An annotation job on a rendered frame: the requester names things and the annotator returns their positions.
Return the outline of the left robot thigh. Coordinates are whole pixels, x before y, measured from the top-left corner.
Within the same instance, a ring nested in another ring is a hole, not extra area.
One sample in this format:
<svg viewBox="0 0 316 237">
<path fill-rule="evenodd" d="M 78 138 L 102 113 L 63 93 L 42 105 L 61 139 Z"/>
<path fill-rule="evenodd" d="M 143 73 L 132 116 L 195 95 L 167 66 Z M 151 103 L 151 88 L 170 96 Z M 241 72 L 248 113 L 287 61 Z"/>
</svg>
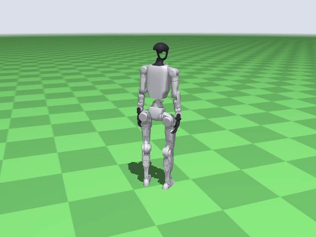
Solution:
<svg viewBox="0 0 316 237">
<path fill-rule="evenodd" d="M 148 154 L 151 152 L 151 144 L 150 144 L 150 134 L 152 127 L 152 119 L 148 118 L 148 110 L 143 110 L 139 114 L 139 120 L 141 121 L 141 129 L 142 129 L 142 137 L 144 144 L 144 153 Z"/>
</svg>

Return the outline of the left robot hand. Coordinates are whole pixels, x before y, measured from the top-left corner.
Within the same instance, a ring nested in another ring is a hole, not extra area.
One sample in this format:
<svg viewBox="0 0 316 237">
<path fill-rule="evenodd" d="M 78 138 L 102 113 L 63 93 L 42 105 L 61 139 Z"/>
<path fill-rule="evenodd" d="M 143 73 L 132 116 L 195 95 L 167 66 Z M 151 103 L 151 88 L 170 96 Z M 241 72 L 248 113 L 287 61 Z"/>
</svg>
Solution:
<svg viewBox="0 0 316 237">
<path fill-rule="evenodd" d="M 137 120 L 138 120 L 137 122 L 138 122 L 138 125 L 139 125 L 140 127 L 142 127 L 142 126 L 141 126 L 141 121 L 139 120 L 139 114 L 141 113 L 140 107 L 137 108 L 137 113 L 138 113 L 138 115 L 137 115 Z"/>
</svg>

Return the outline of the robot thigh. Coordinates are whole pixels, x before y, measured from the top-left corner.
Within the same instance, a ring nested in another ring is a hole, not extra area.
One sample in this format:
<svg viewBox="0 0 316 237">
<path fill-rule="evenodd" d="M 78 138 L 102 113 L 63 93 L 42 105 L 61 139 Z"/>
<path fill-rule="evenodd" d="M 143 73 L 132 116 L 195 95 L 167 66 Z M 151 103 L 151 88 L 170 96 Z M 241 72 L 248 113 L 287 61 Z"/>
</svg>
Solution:
<svg viewBox="0 0 316 237">
<path fill-rule="evenodd" d="M 168 151 L 169 149 L 174 149 L 175 144 L 175 136 L 176 133 L 171 133 L 175 128 L 174 125 L 176 124 L 175 116 L 169 113 L 164 112 L 162 114 L 162 123 L 165 125 L 165 139 L 166 139 L 166 147 L 162 149 L 162 155 L 165 158 L 168 158 Z"/>
<path fill-rule="evenodd" d="M 148 154 L 151 152 L 151 144 L 150 144 L 150 134 L 152 127 L 152 119 L 148 118 L 148 110 L 143 110 L 139 114 L 139 120 L 141 121 L 141 129 L 142 129 L 142 137 L 144 144 L 144 153 Z"/>
</svg>

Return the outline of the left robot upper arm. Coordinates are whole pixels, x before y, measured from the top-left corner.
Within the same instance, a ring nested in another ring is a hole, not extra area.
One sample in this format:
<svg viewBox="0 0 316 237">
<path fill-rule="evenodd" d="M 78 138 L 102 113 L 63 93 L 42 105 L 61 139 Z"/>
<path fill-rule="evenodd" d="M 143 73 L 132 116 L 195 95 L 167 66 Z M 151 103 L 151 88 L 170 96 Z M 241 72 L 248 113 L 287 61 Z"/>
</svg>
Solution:
<svg viewBox="0 0 316 237">
<path fill-rule="evenodd" d="M 147 83 L 147 66 L 142 66 L 140 68 L 140 89 L 139 92 L 140 93 L 147 93 L 147 87 L 146 87 L 146 83 Z"/>
</svg>

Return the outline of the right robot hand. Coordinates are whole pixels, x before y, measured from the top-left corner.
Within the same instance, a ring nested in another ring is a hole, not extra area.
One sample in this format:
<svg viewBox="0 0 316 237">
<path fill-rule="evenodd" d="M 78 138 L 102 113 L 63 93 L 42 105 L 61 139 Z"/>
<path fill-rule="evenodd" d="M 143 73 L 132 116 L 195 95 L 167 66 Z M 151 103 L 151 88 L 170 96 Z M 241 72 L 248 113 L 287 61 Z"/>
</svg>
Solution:
<svg viewBox="0 0 316 237">
<path fill-rule="evenodd" d="M 173 133 L 176 133 L 176 131 L 177 131 L 178 127 L 179 127 L 180 120 L 181 120 L 180 117 L 181 117 L 180 114 L 177 114 L 176 117 L 175 117 L 175 119 L 176 119 L 176 124 L 174 125 L 174 128 L 175 128 L 175 129 L 171 132 L 172 134 L 173 134 Z"/>
</svg>

